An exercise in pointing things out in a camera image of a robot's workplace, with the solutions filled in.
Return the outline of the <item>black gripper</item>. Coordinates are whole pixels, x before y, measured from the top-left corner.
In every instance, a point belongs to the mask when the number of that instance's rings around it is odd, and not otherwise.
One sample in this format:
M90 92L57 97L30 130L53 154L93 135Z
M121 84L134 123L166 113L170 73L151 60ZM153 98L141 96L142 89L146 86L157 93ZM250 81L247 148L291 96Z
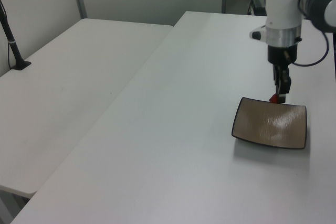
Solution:
M273 64L273 78L278 103L286 102L286 94L289 93L291 87L289 68L278 65L294 63L297 60L297 49L297 45L290 47L268 46L267 48L267 59Z

